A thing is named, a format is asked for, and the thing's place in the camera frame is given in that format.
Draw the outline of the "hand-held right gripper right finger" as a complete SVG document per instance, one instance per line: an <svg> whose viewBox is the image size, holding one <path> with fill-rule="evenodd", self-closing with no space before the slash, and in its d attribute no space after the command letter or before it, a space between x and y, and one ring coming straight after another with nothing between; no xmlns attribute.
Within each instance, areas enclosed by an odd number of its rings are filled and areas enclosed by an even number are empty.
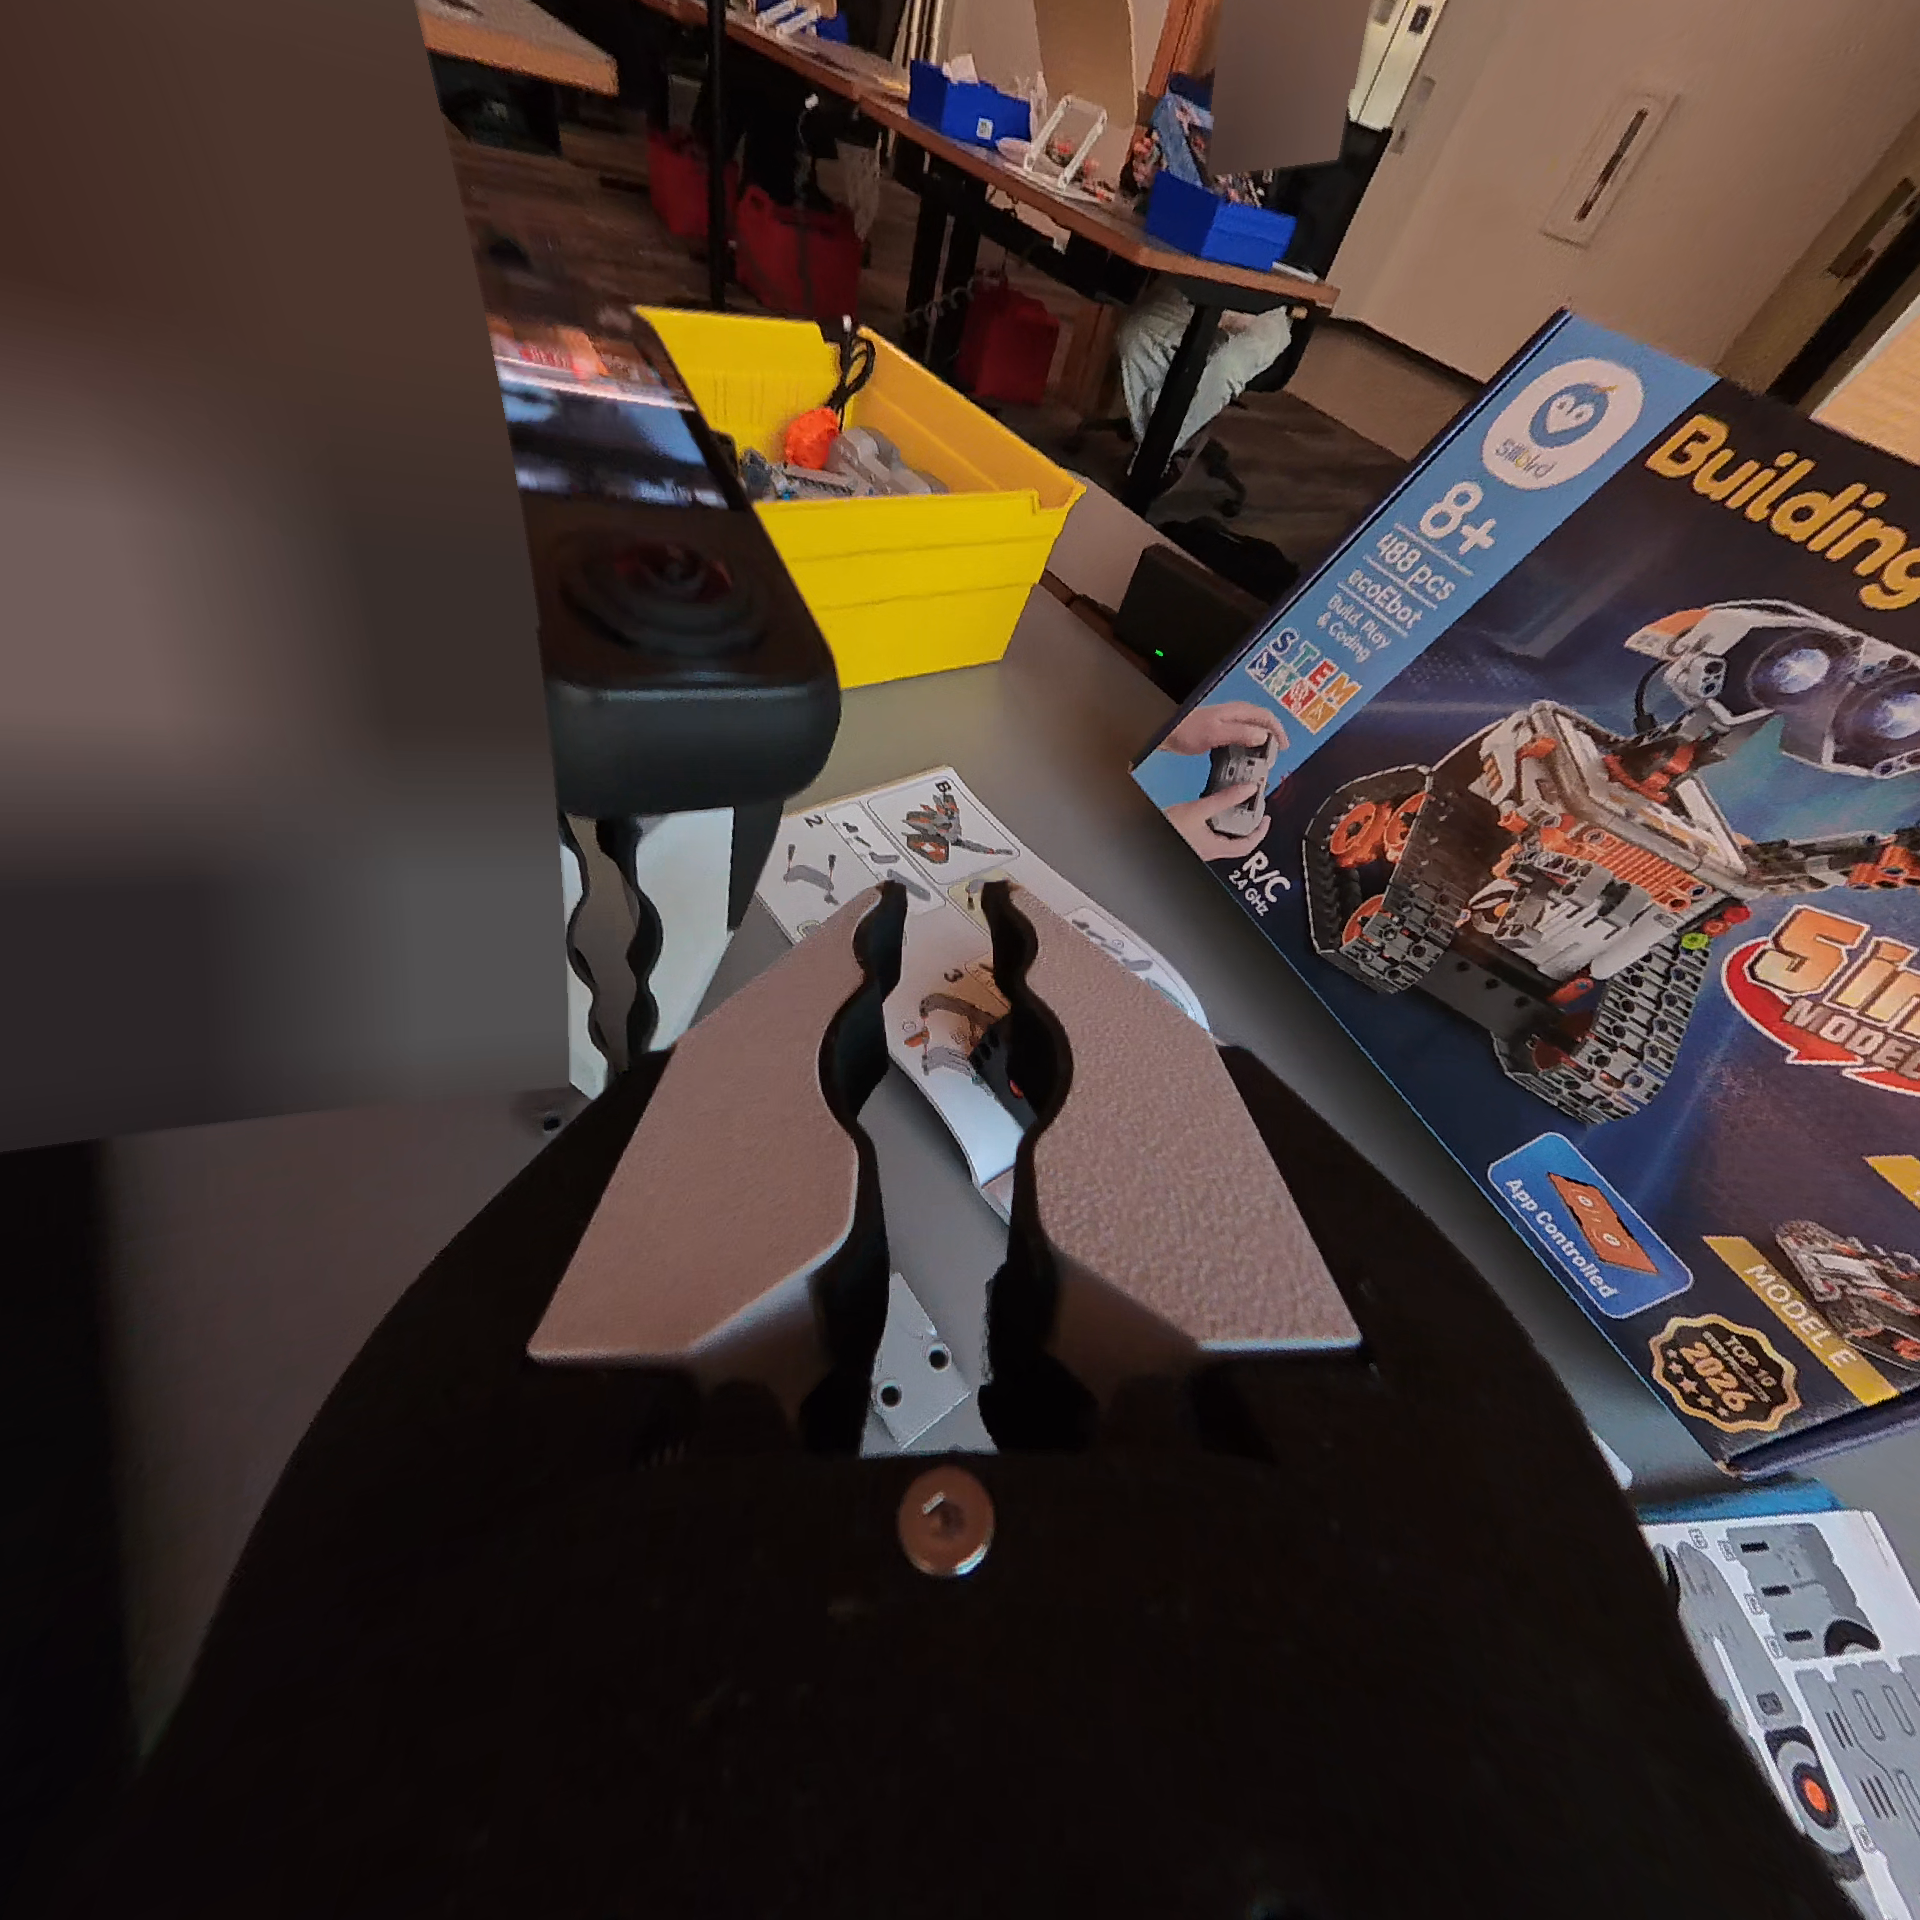
<svg viewBox="0 0 1920 1920"><path fill-rule="evenodd" d="M987 1284L994 1447L1084 1447L1123 1384L1359 1329L1210 1031L1028 889L983 895L1031 1108Z"/></svg>

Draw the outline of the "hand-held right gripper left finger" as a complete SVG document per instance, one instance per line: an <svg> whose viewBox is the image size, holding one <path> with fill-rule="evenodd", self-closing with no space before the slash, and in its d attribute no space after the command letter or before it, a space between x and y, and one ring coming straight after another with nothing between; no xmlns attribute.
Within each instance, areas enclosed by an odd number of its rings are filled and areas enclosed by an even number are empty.
<svg viewBox="0 0 1920 1920"><path fill-rule="evenodd" d="M889 1319L876 1143L908 891L857 895L672 1052L528 1339L539 1362L766 1384L857 1453Z"/></svg>

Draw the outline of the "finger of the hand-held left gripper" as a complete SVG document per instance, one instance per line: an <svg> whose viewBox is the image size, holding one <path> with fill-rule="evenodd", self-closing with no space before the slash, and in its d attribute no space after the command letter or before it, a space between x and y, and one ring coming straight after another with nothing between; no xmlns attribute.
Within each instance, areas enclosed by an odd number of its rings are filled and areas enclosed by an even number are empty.
<svg viewBox="0 0 1920 1920"><path fill-rule="evenodd" d="M610 979L631 993L610 1033L637 1064L677 1045L734 940L734 813L599 822L599 850L617 875Z"/></svg>
<svg viewBox="0 0 1920 1920"><path fill-rule="evenodd" d="M562 816L562 951L568 951L568 1077L615 1080L622 1072L622 1012L615 1004L579 938L582 909L593 903L593 865Z"/></svg>

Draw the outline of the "yellow plastic bin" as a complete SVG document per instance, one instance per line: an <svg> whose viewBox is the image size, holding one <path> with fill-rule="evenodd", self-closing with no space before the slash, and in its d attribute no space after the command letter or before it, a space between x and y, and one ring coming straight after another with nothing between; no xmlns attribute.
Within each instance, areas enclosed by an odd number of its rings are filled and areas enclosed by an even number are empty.
<svg viewBox="0 0 1920 1920"><path fill-rule="evenodd" d="M783 429L826 404L838 376L838 347L811 321L658 306L639 314L737 450L778 460ZM758 507L840 685L998 661L1084 483L885 341L847 421L885 434L949 494Z"/></svg>

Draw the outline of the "small light grey building piece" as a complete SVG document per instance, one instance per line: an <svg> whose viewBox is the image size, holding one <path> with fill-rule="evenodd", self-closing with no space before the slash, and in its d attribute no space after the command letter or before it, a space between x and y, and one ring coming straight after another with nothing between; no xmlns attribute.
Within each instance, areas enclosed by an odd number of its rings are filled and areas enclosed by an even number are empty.
<svg viewBox="0 0 1920 1920"><path fill-rule="evenodd" d="M858 1453L916 1452L919 1443L972 1398L953 1343L900 1272L889 1275L889 1316L870 1377L870 1421Z"/></svg>

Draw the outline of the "blue product box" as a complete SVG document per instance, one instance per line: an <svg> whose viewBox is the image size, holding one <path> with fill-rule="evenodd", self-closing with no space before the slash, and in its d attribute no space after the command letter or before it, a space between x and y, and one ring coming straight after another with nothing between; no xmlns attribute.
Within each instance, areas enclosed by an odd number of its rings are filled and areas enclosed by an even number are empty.
<svg viewBox="0 0 1920 1920"><path fill-rule="evenodd" d="M1916 469L1562 311L1132 768L1730 1472L1916 1430Z"/></svg>

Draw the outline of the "red case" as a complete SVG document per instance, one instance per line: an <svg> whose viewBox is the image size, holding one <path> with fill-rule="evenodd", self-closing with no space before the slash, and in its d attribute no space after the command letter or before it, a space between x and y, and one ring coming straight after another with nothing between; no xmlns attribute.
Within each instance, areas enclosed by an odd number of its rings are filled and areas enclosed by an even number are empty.
<svg viewBox="0 0 1920 1920"><path fill-rule="evenodd" d="M708 147L672 125L648 125L648 202L674 241L708 244Z"/></svg>
<svg viewBox="0 0 1920 1920"><path fill-rule="evenodd" d="M977 400L1038 405L1060 344L1060 319L1005 278L985 280L965 309L956 383Z"/></svg>
<svg viewBox="0 0 1920 1920"><path fill-rule="evenodd" d="M734 268L768 311L822 323L858 311L864 241L840 206L778 206L748 182L737 200Z"/></svg>

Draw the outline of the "black device with green light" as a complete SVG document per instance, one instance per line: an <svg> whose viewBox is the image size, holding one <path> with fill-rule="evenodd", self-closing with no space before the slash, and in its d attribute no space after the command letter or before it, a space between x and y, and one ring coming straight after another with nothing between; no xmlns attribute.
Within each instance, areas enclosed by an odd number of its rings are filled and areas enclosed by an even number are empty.
<svg viewBox="0 0 1920 1920"><path fill-rule="evenodd" d="M1240 655L1266 616L1266 603L1181 548L1149 544L1113 612L1110 637L1164 695L1186 703Z"/></svg>

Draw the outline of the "black pole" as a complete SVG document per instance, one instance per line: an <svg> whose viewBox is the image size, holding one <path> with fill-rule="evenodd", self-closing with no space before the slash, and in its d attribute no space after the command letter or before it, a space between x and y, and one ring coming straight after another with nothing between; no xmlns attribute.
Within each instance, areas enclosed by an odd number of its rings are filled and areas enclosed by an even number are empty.
<svg viewBox="0 0 1920 1920"><path fill-rule="evenodd" d="M728 311L734 280L734 229L728 200L728 3L708 0L708 306Z"/></svg>

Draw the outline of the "wooden table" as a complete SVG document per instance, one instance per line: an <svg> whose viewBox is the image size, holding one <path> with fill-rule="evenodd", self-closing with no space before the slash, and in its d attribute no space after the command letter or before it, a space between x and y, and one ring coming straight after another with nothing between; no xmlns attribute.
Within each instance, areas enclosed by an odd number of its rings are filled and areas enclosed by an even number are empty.
<svg viewBox="0 0 1920 1920"><path fill-rule="evenodd" d="M425 50L617 99L617 63L539 3L414 3Z"/></svg>
<svg viewBox="0 0 1920 1920"><path fill-rule="evenodd" d="M1149 273L1163 273L1192 304L1192 319L1123 477L1122 501L1132 514L1144 514L1164 485L1164 466L1181 444L1221 314L1271 309L1292 314L1292 347L1277 376L1284 382L1300 366L1315 321L1334 309L1334 289L1315 278L1281 268L1252 273L1163 249L1139 221L1049 195L1020 168L931 132L900 108L858 108L900 138L895 180L919 200L903 349L929 372L952 379L956 368L980 244L1038 268L1084 298L1122 306L1147 286Z"/></svg>
<svg viewBox="0 0 1920 1920"><path fill-rule="evenodd" d="M710 70L710 10L708 3L637 3L639 10L695 36L708 55L710 108L728 101L728 55ZM908 108L908 70L878 60L876 55L829 41L815 33L768 28L748 10L722 3L716 15L728 28L734 50L753 55L762 67L803 78L806 88L833 96L849 103Z"/></svg>

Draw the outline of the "blue storage box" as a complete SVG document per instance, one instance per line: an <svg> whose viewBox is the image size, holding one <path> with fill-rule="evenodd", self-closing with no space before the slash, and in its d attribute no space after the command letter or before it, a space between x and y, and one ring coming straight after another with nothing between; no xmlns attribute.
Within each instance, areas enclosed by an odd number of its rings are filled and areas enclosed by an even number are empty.
<svg viewBox="0 0 1920 1920"><path fill-rule="evenodd" d="M983 147L1031 136L1031 103L1022 96L980 78L952 78L929 60L908 67L908 114L931 132Z"/></svg>
<svg viewBox="0 0 1920 1920"><path fill-rule="evenodd" d="M1286 260L1297 217L1266 206L1228 202L1198 182L1157 170L1147 195L1144 229L1163 249L1271 273Z"/></svg>

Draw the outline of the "white printed sheet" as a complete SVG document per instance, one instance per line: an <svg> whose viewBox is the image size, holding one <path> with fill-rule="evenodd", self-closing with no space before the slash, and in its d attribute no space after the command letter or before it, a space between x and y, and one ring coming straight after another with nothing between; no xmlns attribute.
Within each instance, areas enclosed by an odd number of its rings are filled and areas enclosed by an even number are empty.
<svg viewBox="0 0 1920 1920"><path fill-rule="evenodd" d="M1916 1593L1881 1525L1777 1480L1642 1533L1792 1824L1864 1918L1916 1918Z"/></svg>

